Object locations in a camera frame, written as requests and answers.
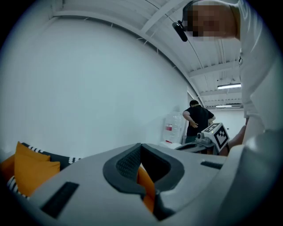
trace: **white wall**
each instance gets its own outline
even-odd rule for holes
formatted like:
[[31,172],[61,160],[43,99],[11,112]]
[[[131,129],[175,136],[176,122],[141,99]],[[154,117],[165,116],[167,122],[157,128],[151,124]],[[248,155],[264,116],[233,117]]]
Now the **white wall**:
[[232,139],[245,125],[243,110],[210,110],[216,117],[214,122],[222,122],[226,128],[230,139]]
[[25,48],[14,35],[0,64],[2,154],[18,140],[76,157],[157,144],[166,114],[187,108],[185,79],[123,30],[59,19]]

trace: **black rubber pad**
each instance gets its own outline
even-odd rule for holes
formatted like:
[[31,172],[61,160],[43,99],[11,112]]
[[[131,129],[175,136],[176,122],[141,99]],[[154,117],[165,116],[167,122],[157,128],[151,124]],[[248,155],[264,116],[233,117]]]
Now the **black rubber pad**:
[[207,166],[207,167],[210,167],[210,168],[215,168],[215,169],[218,169],[218,170],[220,170],[223,166],[223,164],[215,163],[215,162],[209,162],[209,161],[203,161],[201,163],[201,165]]
[[53,218],[57,218],[64,206],[78,188],[78,184],[66,182],[60,189],[47,201],[41,210]]

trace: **white container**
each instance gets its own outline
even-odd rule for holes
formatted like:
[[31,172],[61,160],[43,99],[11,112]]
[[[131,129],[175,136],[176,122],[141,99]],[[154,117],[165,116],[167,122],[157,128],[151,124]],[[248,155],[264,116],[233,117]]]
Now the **white container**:
[[179,143],[182,129],[182,114],[172,112],[167,115],[163,129],[163,141],[168,143]]

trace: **ceiling light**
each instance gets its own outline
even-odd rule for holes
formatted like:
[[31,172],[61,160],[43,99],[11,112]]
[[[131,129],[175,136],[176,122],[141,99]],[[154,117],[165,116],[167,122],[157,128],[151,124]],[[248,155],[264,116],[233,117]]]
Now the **ceiling light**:
[[222,105],[222,106],[216,106],[217,108],[229,108],[232,107],[232,105]]
[[217,88],[219,90],[230,89],[230,88],[240,88],[240,87],[242,87],[240,83],[230,84],[230,85],[223,85],[223,86],[217,86]]

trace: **black and white striped fabric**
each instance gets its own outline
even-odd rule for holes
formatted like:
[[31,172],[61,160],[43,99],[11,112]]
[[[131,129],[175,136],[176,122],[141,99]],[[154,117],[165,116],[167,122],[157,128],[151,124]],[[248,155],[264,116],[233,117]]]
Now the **black and white striped fabric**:
[[22,197],[26,198],[27,200],[29,200],[29,197],[28,196],[25,196],[23,194],[21,194],[18,190],[18,185],[16,183],[16,179],[15,179],[15,176],[12,176],[9,181],[7,182],[7,187],[9,188],[9,190],[11,192],[14,192],[14,193],[18,193],[19,195],[21,195]]
[[42,149],[31,146],[27,143],[22,143],[22,145],[28,147],[29,149],[33,150],[34,152],[50,155],[50,161],[51,162],[60,162],[60,171],[63,170],[64,168],[68,167],[72,163],[80,160],[80,158],[66,157],[66,156],[62,156],[62,155],[58,155],[58,154],[52,154],[52,153],[49,153],[49,152],[44,151]]

